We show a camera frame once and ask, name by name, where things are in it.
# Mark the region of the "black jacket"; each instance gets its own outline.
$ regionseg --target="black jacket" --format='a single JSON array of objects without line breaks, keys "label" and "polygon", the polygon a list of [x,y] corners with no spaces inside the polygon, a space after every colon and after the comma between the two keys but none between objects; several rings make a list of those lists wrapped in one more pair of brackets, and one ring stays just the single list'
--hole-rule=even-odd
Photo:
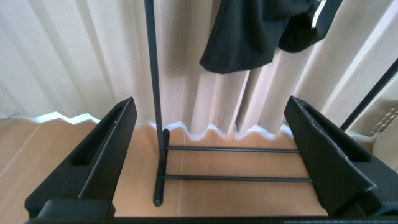
[{"label": "black jacket", "polygon": [[231,73],[272,62],[277,47],[302,51],[325,38],[341,1],[223,0],[200,64]]}]

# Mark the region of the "floor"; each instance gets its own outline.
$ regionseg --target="floor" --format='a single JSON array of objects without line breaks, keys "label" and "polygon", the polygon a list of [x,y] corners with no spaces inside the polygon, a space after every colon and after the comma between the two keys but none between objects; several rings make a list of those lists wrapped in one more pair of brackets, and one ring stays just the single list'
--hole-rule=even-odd
[{"label": "floor", "polygon": [[[93,129],[94,123],[36,124],[0,121],[0,223],[27,220],[25,198]],[[116,216],[326,215],[308,183],[167,180],[164,204],[152,204],[159,153],[152,126],[137,126],[114,195]],[[251,133],[237,141],[208,130],[191,141],[184,129],[171,131],[171,144],[295,149],[278,133],[273,141]],[[170,151],[168,174],[308,177],[298,154]]]}]

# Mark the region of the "hanging clothes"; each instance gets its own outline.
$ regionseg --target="hanging clothes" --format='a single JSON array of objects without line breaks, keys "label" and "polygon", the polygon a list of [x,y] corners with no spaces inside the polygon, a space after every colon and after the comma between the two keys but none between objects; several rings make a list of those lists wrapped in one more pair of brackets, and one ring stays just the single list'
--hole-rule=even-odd
[{"label": "hanging clothes", "polygon": [[222,0],[200,64],[211,72],[272,62],[277,47],[299,52],[325,38],[342,0]]}]

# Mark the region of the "black metal clothes rack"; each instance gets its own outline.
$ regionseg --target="black metal clothes rack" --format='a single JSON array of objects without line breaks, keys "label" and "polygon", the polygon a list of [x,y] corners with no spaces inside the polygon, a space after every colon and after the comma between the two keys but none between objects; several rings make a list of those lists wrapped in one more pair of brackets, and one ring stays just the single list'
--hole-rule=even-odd
[{"label": "black metal clothes rack", "polygon": [[[114,217],[112,200],[118,179],[127,150],[134,150],[134,145],[129,143],[137,110],[134,100],[128,98],[118,103],[26,198],[27,224],[398,223],[398,174],[308,103],[293,96],[287,102],[284,115],[298,150],[169,146],[170,133],[162,129],[161,121],[153,0],[145,0],[145,7],[159,141],[154,204],[162,204],[167,179],[310,182],[328,216]],[[299,153],[310,179],[167,175],[169,150]]]}]

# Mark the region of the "white curtain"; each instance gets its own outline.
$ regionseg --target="white curtain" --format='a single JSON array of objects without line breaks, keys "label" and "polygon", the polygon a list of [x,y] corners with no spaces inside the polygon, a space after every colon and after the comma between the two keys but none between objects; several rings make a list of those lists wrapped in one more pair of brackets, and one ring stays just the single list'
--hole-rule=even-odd
[{"label": "white curtain", "polygon": [[[219,0],[155,0],[164,125],[276,132],[290,95],[341,125],[398,57],[398,1],[343,1],[325,40],[219,75],[199,65]],[[58,111],[101,119],[133,96],[155,120],[143,0],[0,3],[0,118]]]}]

